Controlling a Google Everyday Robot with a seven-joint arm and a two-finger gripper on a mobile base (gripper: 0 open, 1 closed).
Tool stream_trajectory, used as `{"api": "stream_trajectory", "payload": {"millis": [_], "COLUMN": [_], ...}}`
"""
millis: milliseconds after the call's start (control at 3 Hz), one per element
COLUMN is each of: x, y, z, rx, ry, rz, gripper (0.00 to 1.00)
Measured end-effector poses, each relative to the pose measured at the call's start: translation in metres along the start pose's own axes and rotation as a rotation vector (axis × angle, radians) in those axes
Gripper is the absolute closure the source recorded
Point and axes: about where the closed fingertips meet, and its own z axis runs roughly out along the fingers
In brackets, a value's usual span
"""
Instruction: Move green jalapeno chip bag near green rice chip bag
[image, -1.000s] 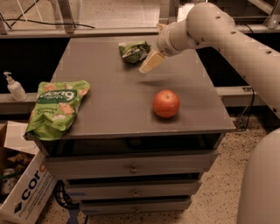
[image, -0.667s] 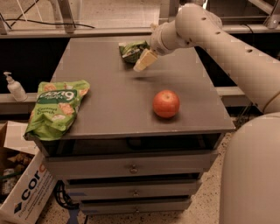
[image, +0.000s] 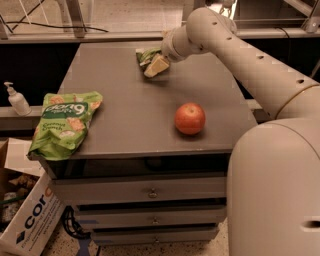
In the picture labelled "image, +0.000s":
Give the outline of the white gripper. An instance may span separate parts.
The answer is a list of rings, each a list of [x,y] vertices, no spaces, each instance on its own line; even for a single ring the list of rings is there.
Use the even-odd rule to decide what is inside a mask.
[[[178,52],[178,39],[182,39],[184,32],[181,29],[172,29],[163,32],[161,54],[156,54],[144,71],[144,75],[152,78],[169,68],[169,62],[180,62],[185,56]]]

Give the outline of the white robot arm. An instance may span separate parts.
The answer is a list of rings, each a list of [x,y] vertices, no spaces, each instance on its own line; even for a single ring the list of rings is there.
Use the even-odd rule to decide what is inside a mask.
[[[198,8],[161,44],[171,62],[214,54],[268,117],[230,157],[229,255],[320,256],[320,85],[235,30],[232,20]]]

